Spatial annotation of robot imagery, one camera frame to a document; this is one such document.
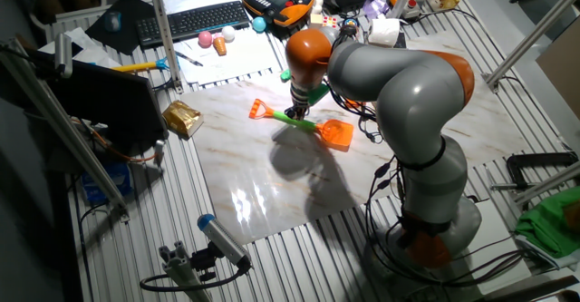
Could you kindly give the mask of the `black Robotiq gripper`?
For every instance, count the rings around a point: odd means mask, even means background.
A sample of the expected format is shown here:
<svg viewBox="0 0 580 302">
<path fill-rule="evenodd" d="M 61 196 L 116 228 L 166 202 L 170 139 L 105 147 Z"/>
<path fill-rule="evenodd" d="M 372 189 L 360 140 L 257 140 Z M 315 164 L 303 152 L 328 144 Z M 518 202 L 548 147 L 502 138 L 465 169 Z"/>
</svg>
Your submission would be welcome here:
<svg viewBox="0 0 580 302">
<path fill-rule="evenodd" d="M 303 110 L 301 119 L 305 119 L 311 112 L 309 96 L 307 93 L 296 93 L 291 92 L 291 98 L 293 102 L 293 107 L 289 107 L 285 110 L 285 115 L 290 119 L 296 118 L 295 110 Z"/>
</svg>

